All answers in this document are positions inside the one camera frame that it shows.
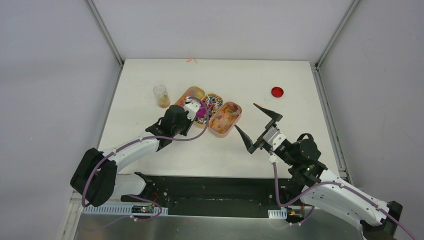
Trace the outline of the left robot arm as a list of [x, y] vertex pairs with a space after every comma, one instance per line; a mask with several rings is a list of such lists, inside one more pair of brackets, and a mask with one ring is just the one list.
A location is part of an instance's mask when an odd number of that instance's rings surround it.
[[110, 198], [134, 195], [140, 202], [152, 198], [153, 189], [139, 174], [120, 175], [125, 167], [156, 153], [187, 133], [201, 108], [197, 101], [171, 105], [164, 116], [138, 137], [105, 151], [88, 149], [76, 168], [70, 186], [82, 196], [84, 207], [98, 207]]

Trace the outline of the clear plastic jar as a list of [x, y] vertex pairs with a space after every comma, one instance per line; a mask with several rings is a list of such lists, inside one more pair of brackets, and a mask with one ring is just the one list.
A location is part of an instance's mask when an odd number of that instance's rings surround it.
[[157, 105], [161, 108], [167, 108], [170, 105], [170, 99], [168, 95], [167, 88], [162, 85], [158, 84], [153, 87], [153, 94], [155, 96]]

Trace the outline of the magenta plastic scoop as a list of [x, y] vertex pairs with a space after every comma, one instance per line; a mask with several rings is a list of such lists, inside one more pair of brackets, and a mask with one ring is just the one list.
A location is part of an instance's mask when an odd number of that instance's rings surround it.
[[196, 113], [196, 117], [201, 119], [207, 114], [207, 112], [208, 112], [207, 108], [200, 107]]

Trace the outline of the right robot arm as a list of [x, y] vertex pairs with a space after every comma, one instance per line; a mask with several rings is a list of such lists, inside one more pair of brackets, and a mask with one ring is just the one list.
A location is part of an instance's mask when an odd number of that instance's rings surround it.
[[406, 229], [399, 222], [400, 203], [377, 199], [343, 180], [319, 161], [322, 153], [310, 133], [290, 142], [277, 126], [282, 115], [259, 105], [257, 108], [271, 120], [255, 142], [239, 126], [235, 129], [250, 154], [257, 149], [268, 152], [280, 208], [299, 202], [319, 208], [349, 223], [367, 240], [393, 240], [397, 228]]

